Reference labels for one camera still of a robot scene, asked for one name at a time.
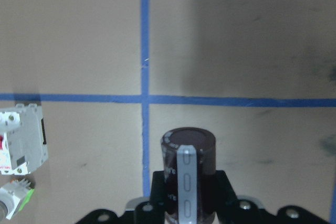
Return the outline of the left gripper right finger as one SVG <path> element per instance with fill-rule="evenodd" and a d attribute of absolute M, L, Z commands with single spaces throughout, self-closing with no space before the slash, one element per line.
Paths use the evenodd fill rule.
<path fill-rule="evenodd" d="M 234 223 L 234 204 L 237 196 L 223 170 L 215 174 L 215 212 L 219 223 Z"/>

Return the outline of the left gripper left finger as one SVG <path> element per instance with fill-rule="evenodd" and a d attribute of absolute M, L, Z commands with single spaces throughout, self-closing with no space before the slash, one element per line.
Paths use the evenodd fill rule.
<path fill-rule="evenodd" d="M 149 223 L 165 223 L 166 188 L 164 171 L 153 173 L 149 202 L 153 207 L 153 210 L 149 213 Z"/>

